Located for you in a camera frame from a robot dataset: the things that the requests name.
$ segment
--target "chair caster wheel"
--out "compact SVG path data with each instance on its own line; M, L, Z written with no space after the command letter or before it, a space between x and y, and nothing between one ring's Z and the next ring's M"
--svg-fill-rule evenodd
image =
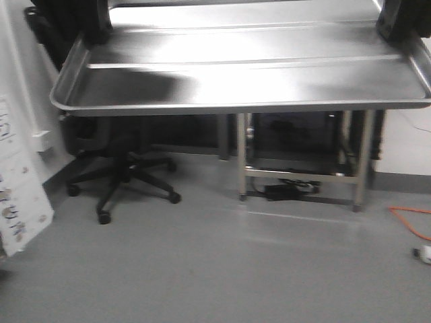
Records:
M108 211L101 211L97 214L99 224L108 224L110 223L110 213Z
M177 204L181 202L181 195L179 195L176 192L171 192L169 193L169 197L168 197L169 202L171 202L172 204Z
M70 184L67 185L67 195L69 196L78 196L81 192L81 189L78 185Z
M170 173L176 172L176 164L173 161L168 162L168 172Z

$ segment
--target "black office chair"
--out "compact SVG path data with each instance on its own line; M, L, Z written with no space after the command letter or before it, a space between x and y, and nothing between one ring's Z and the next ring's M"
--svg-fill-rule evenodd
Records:
M24 17L43 44L55 67L60 70L79 32L84 32L89 44L103 43L109 36L111 24L108 0L32 0L36 7L24 10ZM174 204L181 196L170 185L159 180L144 168L166 164L169 172L176 171L170 158L145 160L142 154L150 150L148 117L98 117L82 118L64 114L61 130L66 150L77 157L111 157L113 166L81 174L67 181L69 196L77 196L81 189L77 183L110 177L108 190L102 195L96 210L100 224L110 223L110 213L104 209L112 194L122 182L136 178L161 188Z
M141 157L151 148L150 128L151 120L148 117L61 118L61 130L70 154L77 157L111 157L114 160L112 166L70 178L66 183L69 196L77 196L81 192L77 183L110 177L109 187L96 207L100 224L110 223L110 213L104 206L119 184L130 182L132 178L165 190L168 193L167 199L173 204L181 201L181 195L171 185L144 171L145 168L162 164L167 165L169 172L176 171L176 164L171 158Z

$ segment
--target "gray floor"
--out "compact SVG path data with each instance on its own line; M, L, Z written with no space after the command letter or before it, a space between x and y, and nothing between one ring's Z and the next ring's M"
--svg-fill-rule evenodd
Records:
M430 208L429 195L370 192L341 205L237 200L235 161L177 155L179 205L116 195L96 224L105 183L68 198L54 223L0 266L0 322L428 322L424 242L389 205ZM426 234L431 219L409 215Z

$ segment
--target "metal tray surface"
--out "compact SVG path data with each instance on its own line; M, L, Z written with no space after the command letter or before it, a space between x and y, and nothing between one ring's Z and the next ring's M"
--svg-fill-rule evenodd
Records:
M116 10L106 44L75 43L55 106L116 116L431 105L429 52L414 35L385 42L372 0L140 7L127 20Z

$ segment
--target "table leg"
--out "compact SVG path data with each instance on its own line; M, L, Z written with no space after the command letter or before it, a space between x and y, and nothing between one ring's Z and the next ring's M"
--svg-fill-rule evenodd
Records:
M217 115L218 157L220 160L229 160L229 115Z
M240 200L245 200L247 196L246 185L246 115L240 113L237 115L237 135L238 135L238 192Z
M350 125L352 124L352 111L343 111L343 117L341 119L341 131L340 135L342 136L341 140L344 140L346 143L349 143L350 139ZM338 163L343 165L346 163L345 152L340 150Z
M370 163L371 143L372 143L372 134L374 132L375 116L376 116L375 110L367 110L365 112L365 123L364 123L364 128L362 130L362 140L361 140L359 167L358 167L358 175L357 175L358 182L356 184L354 206L353 206L354 212L360 211L362 204L364 202L364 193L366 188L368 167Z

